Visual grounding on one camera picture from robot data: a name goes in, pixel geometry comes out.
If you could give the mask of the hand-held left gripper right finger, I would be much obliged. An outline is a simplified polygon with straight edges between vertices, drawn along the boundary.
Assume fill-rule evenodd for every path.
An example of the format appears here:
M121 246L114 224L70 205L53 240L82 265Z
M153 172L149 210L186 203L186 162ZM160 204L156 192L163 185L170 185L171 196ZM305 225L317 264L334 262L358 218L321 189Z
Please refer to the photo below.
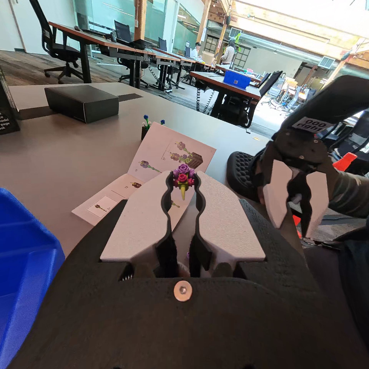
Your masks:
M195 234L190 270L214 271L221 263L233 271L239 262L265 261L266 255L238 196L203 172L194 176Z

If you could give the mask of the blue plastic crate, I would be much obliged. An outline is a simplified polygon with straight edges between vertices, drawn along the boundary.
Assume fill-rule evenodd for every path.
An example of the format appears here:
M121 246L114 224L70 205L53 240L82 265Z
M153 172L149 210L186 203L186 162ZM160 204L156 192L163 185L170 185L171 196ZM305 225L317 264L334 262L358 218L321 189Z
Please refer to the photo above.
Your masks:
M233 70L226 70L223 83L245 90L251 82L251 78L245 74Z

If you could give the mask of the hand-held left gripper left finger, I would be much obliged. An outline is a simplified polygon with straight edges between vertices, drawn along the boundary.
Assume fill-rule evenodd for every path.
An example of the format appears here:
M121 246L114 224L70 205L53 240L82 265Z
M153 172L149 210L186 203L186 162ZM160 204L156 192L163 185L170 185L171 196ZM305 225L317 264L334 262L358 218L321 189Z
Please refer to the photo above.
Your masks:
M101 254L102 262L147 263L152 269L176 271L176 246L168 211L173 172L143 184L125 204Z

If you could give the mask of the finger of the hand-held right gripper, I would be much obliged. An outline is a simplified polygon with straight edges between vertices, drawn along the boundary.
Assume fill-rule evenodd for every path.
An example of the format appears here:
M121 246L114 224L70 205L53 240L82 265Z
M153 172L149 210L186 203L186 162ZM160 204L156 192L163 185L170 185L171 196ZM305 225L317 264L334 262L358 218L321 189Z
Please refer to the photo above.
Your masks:
M274 228L279 229L287 214L288 183L293 171L282 161L273 160L270 182L263 187L266 210Z
M326 174L322 172L310 173L306 176L310 190L307 202L307 218L301 220L302 236L310 238L321 224L329 204L328 185Z

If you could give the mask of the black office chair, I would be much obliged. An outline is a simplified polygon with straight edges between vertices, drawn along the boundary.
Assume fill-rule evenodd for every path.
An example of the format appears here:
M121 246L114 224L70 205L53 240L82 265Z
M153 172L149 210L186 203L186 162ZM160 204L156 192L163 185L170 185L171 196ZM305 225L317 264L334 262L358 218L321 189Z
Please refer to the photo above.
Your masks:
M129 46L131 48L136 48L140 50L145 49L146 44L144 40L139 39L137 40L137 42L132 40L129 25L122 24L116 20L114 20L114 25L115 25L115 30L116 30L116 41L118 43ZM127 69L130 69L132 66L135 66L135 62L132 59L117 58L117 62L120 65L126 66ZM144 61L141 61L142 70L145 70L148 67L149 67L149 57L147 57ZM130 80L130 75L122 75L120 76L118 81L122 82L128 79ZM144 80L142 80L142 78L140 78L140 83L143 83L146 88L149 87L149 84L145 82Z
M275 71L273 72L268 79L260 86L260 95L261 98L256 102L252 102L250 105L249 113L255 112L256 106L260 103L261 99L269 92L269 90L278 82L279 78L283 76L284 71Z
M39 5L39 2L37 0L30 0L30 4L41 26L42 48L52 58L65 62L65 66L63 67L45 69L44 70L45 77L49 78L50 77L49 73L52 71L61 71L61 74L58 76L59 84L63 84L62 77L71 77L72 75L83 80L83 74L80 71L76 70L76 68L79 67L77 64L77 60L81 57L81 53L77 49L74 49L66 45L67 36L63 37L64 44L56 43L56 30L55 31L51 30L50 25L42 11L42 8Z
M288 115L308 100L309 93L306 84L300 86L295 79L286 77L279 94L275 97L270 94L267 105L279 111L280 115Z

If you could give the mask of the blue plastic bin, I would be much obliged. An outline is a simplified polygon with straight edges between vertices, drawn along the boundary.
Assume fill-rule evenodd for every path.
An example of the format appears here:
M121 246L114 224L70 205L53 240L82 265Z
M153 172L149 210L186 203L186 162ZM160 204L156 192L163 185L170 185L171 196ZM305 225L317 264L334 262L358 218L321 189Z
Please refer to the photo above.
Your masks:
M1 188L1 369L23 344L64 260L59 240L11 192Z

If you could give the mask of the matte black box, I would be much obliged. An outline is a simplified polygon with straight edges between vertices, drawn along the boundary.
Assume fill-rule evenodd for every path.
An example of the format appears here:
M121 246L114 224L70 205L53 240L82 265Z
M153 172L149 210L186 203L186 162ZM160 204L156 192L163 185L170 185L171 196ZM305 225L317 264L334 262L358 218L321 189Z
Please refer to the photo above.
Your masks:
M45 87L49 108L89 124L118 115L119 98L90 85Z

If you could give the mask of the black glossy cardboard box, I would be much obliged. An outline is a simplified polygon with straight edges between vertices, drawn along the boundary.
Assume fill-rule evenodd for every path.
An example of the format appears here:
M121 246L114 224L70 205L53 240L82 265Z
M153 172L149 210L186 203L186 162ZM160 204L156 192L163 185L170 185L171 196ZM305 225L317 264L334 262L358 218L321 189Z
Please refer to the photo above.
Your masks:
M3 71L0 69L0 135L20 131L19 117L19 110L16 108Z

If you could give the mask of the person's right forearm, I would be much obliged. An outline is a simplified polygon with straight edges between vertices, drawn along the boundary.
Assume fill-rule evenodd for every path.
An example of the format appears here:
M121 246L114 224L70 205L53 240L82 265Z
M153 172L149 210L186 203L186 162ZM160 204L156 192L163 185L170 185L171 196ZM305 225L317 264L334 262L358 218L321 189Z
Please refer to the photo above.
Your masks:
M369 179L338 171L329 209L354 218L366 219L369 214Z

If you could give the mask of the person's dark clothing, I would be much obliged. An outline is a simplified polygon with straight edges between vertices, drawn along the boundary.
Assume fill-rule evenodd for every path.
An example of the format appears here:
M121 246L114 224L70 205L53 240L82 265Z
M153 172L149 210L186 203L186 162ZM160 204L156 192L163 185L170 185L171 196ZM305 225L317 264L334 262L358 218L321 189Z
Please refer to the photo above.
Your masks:
M332 240L304 237L309 270L329 302L329 315L353 353L346 368L368 368L368 225Z

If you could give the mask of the white instruction booklet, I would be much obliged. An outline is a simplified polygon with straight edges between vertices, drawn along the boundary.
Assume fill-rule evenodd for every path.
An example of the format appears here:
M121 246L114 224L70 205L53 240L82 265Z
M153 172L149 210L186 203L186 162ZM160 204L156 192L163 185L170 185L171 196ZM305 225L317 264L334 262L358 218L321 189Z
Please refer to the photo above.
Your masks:
M146 182L164 171L173 171L186 164L194 172L205 172L215 152L214 147L153 122L128 173L77 206L72 213L91 225L97 225L120 201L128 200Z

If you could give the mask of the grey desk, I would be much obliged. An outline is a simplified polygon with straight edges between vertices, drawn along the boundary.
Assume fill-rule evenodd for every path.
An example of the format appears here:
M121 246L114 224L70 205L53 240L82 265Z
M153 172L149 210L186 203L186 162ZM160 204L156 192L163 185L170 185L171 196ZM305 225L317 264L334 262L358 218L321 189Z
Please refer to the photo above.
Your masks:
M95 83L114 95L141 98L119 103L119 115L84 124L60 114L23 120L21 131L1 136L1 187L9 190L52 232L68 256L92 225L72 210L121 175L141 144L143 115L216 149L206 174L226 183L227 160L234 151L255 155L265 134L198 113L120 83Z

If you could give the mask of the orange traffic cone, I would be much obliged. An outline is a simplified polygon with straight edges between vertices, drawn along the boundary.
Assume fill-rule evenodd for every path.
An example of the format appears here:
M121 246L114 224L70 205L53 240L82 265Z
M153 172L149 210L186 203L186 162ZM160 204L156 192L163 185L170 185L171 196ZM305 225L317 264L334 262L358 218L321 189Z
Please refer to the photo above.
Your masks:
M333 167L335 169L339 170L339 171L345 172L348 169L348 167L351 165L351 163L356 159L357 159L356 154L348 152L341 159L334 162ZM301 211L299 205L294 204L292 202L290 202L290 208L292 210L294 224L297 227L298 224L301 222L302 211Z

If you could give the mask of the black mesh cushion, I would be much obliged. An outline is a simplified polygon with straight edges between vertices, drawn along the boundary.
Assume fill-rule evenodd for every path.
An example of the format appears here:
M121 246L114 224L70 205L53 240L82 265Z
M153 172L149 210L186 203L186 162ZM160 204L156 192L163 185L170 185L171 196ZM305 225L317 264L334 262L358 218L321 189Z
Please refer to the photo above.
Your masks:
M261 182L259 160L265 150L262 149L255 156L235 151L227 161L226 179L229 187L238 195L265 205Z

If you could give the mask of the wooden table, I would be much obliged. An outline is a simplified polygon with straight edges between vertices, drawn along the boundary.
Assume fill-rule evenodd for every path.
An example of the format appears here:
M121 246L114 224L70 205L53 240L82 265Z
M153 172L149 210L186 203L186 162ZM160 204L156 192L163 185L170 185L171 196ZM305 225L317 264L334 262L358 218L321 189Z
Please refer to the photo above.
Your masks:
M102 49L102 53L107 53L111 58L128 59L133 62L130 67L130 86L140 89L141 64L149 62L149 58L155 59L158 65L174 66L175 62L180 62L179 58L164 54L160 51L140 50L123 44L104 39L103 37L89 34L85 31L75 30L66 25L48 22L53 27L53 33L60 30L63 33L63 43L66 44L66 38L69 37L79 42L81 53L81 68L83 82L91 84L90 65L87 54L87 45L98 45Z
M250 128L257 104L262 98L261 90L254 86L242 89L224 82L224 76L210 72L191 71L198 90L218 92L210 116L236 126Z

